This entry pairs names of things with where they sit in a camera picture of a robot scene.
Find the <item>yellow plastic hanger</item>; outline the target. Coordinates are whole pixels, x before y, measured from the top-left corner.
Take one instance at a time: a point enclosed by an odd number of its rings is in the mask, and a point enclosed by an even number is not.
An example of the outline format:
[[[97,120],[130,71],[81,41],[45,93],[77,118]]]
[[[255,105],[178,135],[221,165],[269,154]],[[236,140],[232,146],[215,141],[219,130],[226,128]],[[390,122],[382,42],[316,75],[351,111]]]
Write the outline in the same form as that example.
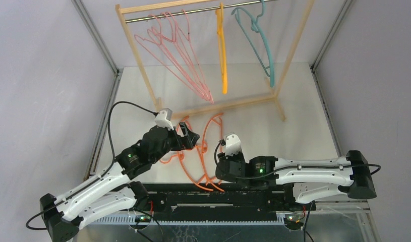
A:
[[[218,36],[218,47],[219,47],[219,60],[222,78],[222,93],[226,94],[228,91],[228,77],[227,77],[227,60],[226,60],[226,47],[225,47],[225,36],[223,29],[223,2],[220,3],[219,7],[215,10],[217,18],[217,36]]]

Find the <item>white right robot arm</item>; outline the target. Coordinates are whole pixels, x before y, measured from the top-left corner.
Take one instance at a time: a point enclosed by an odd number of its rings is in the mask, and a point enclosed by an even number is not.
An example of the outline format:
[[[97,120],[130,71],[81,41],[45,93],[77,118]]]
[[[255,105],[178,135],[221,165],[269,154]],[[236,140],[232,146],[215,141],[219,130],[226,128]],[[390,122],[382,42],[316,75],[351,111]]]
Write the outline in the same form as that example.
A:
[[[214,154],[218,179],[238,184],[250,190],[265,190],[273,186],[295,185],[299,191],[283,195],[283,204],[297,209],[317,199],[345,194],[350,199],[367,200],[377,197],[370,171],[373,167],[358,150],[329,160],[290,160],[274,156],[256,156],[245,161],[242,152]]]

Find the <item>orange plastic hanger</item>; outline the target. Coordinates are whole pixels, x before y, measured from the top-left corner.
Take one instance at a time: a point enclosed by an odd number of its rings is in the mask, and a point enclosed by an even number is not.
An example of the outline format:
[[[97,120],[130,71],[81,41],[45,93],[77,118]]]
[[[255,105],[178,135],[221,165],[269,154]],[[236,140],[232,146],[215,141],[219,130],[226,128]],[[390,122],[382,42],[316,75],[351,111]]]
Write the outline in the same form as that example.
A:
[[[197,153],[199,155],[200,161],[201,163],[204,165],[205,161],[204,161],[204,155],[207,153],[208,151],[208,143],[203,140],[203,142],[199,145],[195,146],[195,149],[197,150]],[[187,170],[186,166],[184,165],[184,159],[185,159],[185,154],[183,151],[178,151],[176,152],[175,155],[172,155],[168,160],[164,161],[164,160],[160,160],[159,162],[162,164],[169,164],[173,158],[177,158],[182,170],[184,171],[185,175],[188,177],[188,179],[192,182],[192,184],[194,184],[195,186],[197,186],[198,188],[208,191],[208,192],[213,192],[214,189],[217,188],[217,186],[215,185],[215,183],[213,182],[216,178],[211,178],[208,175],[208,172],[206,171],[206,168],[203,167],[203,171],[204,174],[198,179],[195,180],[189,173],[189,171]]]
[[[210,127],[211,124],[216,124],[219,128],[219,137],[223,137],[223,117],[224,113],[220,112],[212,116],[209,121],[207,122],[203,135],[202,135],[202,141],[200,142],[199,148],[197,148],[197,152],[200,158],[201,162],[201,167],[203,169],[203,175],[194,182],[194,185],[199,187],[202,190],[205,190],[207,192],[225,192],[223,188],[220,187],[221,181],[215,182],[216,176],[210,176],[207,171],[207,165],[206,165],[206,160],[205,160],[205,155],[208,152],[208,143],[206,141],[206,136],[207,136],[207,131]]]

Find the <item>teal plastic hanger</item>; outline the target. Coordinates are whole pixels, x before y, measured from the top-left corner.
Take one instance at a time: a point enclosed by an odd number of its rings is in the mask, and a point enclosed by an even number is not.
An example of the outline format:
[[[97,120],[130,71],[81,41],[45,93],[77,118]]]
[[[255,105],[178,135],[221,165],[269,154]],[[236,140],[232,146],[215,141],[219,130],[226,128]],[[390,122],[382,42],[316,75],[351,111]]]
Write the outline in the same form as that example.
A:
[[[250,47],[252,48],[264,74],[266,75],[266,77],[269,80],[269,87],[273,88],[275,87],[275,69],[274,69],[274,61],[273,61],[273,56],[270,50],[270,46],[269,46],[269,42],[268,39],[263,31],[263,29],[260,26],[260,19],[265,15],[266,13],[266,4],[265,1],[259,1],[259,4],[261,6],[261,12],[257,15],[253,15],[252,13],[250,13],[246,8],[244,7],[235,7],[232,11],[231,11],[231,15],[235,17],[235,20],[238,24],[238,26],[240,27],[241,31],[243,32],[245,38],[247,39]],[[251,37],[249,36],[248,31],[246,30],[246,28],[243,26],[242,24],[242,20],[241,20],[241,15],[244,14],[246,16],[249,17],[250,19],[250,31],[252,33],[257,34],[263,44],[264,47],[264,51],[266,53],[266,57],[262,58],[258,48],[256,47],[256,45],[253,43]]]

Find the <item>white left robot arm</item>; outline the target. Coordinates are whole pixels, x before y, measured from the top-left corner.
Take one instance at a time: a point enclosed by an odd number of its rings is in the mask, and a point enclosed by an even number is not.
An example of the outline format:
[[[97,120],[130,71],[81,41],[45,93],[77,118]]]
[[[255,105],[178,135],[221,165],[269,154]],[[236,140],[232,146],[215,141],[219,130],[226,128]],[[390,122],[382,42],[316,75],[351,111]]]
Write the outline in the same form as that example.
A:
[[[55,197],[40,198],[41,217],[52,241],[69,241],[91,222],[116,211],[145,209],[149,204],[145,187],[134,179],[171,151],[192,150],[199,134],[185,122],[175,129],[154,126],[134,145],[124,149],[101,173],[76,188]]]

